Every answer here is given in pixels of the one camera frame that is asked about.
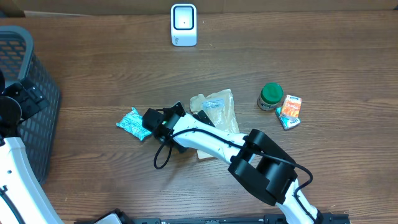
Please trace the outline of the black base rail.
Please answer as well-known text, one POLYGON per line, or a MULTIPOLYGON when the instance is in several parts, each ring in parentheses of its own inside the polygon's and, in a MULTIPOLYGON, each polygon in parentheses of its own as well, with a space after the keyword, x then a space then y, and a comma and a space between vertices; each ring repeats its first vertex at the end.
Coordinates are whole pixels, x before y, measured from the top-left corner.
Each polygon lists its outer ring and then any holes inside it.
MULTIPOLYGON (((350 224, 349 215, 323 213, 322 224, 350 224)), ((265 214, 262 217, 229 217, 229 218, 132 218, 136 224, 287 224, 282 214, 265 214)))

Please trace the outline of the grey plastic mesh basket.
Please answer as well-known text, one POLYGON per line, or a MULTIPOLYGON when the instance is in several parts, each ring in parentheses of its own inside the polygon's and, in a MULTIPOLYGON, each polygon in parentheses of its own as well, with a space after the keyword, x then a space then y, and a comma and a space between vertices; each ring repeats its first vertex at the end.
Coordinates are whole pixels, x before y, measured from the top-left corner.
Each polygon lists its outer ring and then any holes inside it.
POLYGON ((18 132, 39 184, 49 174, 61 92, 34 53, 31 34, 19 26, 1 27, 1 94, 16 100, 22 117, 18 132))

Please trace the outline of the green lid jar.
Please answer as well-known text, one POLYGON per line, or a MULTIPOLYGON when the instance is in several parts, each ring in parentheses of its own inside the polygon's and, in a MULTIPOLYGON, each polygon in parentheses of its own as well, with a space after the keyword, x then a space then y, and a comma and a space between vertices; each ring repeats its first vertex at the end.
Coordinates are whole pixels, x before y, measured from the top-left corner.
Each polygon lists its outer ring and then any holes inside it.
POLYGON ((274 110, 283 96, 284 91, 278 83, 267 83, 259 94, 257 105, 264 111, 274 110))

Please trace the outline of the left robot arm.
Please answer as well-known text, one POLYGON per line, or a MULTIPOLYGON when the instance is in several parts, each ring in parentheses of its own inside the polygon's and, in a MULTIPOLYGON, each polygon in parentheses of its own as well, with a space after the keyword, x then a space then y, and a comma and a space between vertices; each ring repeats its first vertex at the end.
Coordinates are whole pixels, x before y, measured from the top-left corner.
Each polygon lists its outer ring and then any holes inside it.
POLYGON ((6 86, 1 75, 1 223, 62 223, 37 181, 19 125, 48 107, 29 79, 6 86))

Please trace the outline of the white barcode scanner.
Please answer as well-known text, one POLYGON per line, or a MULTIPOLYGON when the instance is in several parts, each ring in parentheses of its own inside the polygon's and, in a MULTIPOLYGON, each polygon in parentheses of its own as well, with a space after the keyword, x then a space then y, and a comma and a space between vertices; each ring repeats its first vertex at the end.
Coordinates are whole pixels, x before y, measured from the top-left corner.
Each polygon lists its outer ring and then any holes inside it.
POLYGON ((170 10, 170 35, 176 47, 197 44, 197 9, 190 3, 174 4, 170 10))

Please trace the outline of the white plastic pouch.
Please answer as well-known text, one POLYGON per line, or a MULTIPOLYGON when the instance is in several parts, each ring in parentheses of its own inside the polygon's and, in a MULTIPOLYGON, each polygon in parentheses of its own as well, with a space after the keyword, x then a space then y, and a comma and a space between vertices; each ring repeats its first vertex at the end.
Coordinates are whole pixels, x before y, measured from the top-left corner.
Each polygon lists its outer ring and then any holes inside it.
POLYGON ((238 123, 234 112, 234 99, 230 89, 212 93, 205 97, 199 94, 190 99, 190 111, 193 114, 203 110, 216 128, 239 133, 238 123))

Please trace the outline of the teal tissue pack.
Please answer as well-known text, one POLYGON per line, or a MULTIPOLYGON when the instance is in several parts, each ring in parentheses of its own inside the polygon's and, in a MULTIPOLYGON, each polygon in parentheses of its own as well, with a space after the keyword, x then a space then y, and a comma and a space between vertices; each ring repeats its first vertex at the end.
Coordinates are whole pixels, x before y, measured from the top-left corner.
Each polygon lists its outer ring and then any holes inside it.
POLYGON ((281 107, 276 108, 275 109, 275 114, 278 117, 278 119, 280 120, 281 125, 282 125, 282 127, 284 128, 285 131, 289 130, 289 129, 292 129, 292 128, 298 126, 301 123, 300 118, 296 118, 294 120, 290 120, 288 118, 283 117, 280 114, 281 109, 282 109, 281 107))

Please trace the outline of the light blue snack packet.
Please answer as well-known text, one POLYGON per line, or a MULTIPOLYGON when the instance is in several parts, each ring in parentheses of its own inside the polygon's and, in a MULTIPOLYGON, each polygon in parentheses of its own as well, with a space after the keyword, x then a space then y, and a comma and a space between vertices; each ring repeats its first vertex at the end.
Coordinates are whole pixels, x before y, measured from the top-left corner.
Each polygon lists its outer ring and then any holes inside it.
POLYGON ((151 132, 143 127, 142 122, 142 116, 135 107, 132 107, 131 111, 127 113, 120 122, 116 123, 116 126, 124 129, 140 141, 143 141, 146 137, 151 135, 151 132))

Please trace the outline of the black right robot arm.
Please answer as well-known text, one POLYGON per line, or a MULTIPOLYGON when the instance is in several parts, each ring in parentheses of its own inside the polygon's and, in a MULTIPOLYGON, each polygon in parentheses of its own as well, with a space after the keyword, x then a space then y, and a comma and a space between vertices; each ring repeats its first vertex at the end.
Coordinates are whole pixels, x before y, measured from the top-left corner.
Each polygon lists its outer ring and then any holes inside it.
POLYGON ((187 113, 177 102, 170 108, 149 108, 142 125, 162 144, 180 152, 189 148, 205 152, 228 165, 228 172, 260 201, 278 206, 287 223, 322 223, 322 213, 311 205, 302 189, 311 182, 298 181, 297 164, 268 135, 258 129, 249 134, 222 131, 204 111, 187 113))

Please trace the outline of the orange tissue pack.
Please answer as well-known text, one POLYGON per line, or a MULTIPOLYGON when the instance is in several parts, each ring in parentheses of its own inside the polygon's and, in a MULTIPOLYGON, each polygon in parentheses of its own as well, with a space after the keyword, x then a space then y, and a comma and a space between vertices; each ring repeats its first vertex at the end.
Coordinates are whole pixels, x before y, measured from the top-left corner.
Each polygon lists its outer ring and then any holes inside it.
POLYGON ((297 96, 286 95, 282 104, 280 115, 289 120, 295 120, 299 117, 302 99, 297 96))

